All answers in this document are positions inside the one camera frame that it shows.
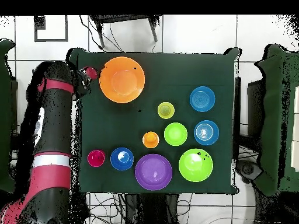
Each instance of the purple bowl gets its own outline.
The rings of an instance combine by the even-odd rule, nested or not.
[[[135,177],[143,188],[150,191],[160,190],[171,181],[171,164],[161,155],[145,155],[137,162]]]

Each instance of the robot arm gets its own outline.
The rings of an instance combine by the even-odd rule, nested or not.
[[[86,94],[90,81],[98,75],[91,67],[77,71],[61,61],[46,62],[37,67],[33,78],[38,78],[36,74],[42,74],[41,81],[32,80],[26,96],[28,101],[36,97],[43,118],[39,120],[41,131],[35,141],[29,190],[24,199],[2,210],[1,224],[68,223],[72,99]]]

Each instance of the chair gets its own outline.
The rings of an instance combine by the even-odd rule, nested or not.
[[[95,22],[96,29],[99,33],[100,45],[102,48],[105,47],[102,30],[104,23],[113,23],[113,22],[123,22],[125,20],[138,20],[148,18],[149,25],[151,26],[152,35],[155,42],[158,41],[155,28],[157,26],[157,20],[159,20],[161,15],[90,15],[92,21]]]

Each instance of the bowl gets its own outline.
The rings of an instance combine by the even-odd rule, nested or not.
[[[172,146],[182,145],[187,140],[187,129],[181,123],[173,122],[165,128],[164,138]]]
[[[203,149],[189,149],[179,160],[179,171],[188,181],[200,182],[207,179],[213,170],[213,160]]]
[[[145,155],[137,162],[135,177],[143,188],[150,191],[161,190],[171,181],[172,167],[161,155]]]
[[[134,156],[127,148],[117,148],[110,156],[111,165],[120,171],[128,170],[134,163]]]
[[[144,83],[142,67],[127,57],[109,60],[100,73],[100,88],[103,94],[116,103],[135,100],[142,92]]]
[[[170,102],[162,102],[158,106],[158,114],[161,118],[164,118],[165,120],[171,118],[175,113],[175,108],[173,104]]]
[[[212,145],[219,138],[219,128],[213,121],[204,120],[195,126],[194,137],[201,145]]]
[[[190,104],[196,111],[209,111],[215,104],[215,94],[209,87],[197,87],[190,95]]]

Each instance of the metal chair leg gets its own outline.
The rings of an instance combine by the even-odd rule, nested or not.
[[[102,27],[102,25],[99,22],[95,21],[95,23],[96,23],[96,29],[98,31],[99,38],[100,38],[100,45],[101,45],[102,48],[104,48],[105,44],[104,44],[104,40],[103,40],[103,36],[102,36],[102,29],[103,29],[103,27]]]
[[[153,21],[151,18],[148,18],[148,22],[150,23],[149,25],[151,26],[152,35],[153,35],[153,37],[154,37],[154,40],[155,40],[155,42],[158,42],[157,35],[156,35],[156,31],[155,31],[155,28],[156,28],[156,22]]]

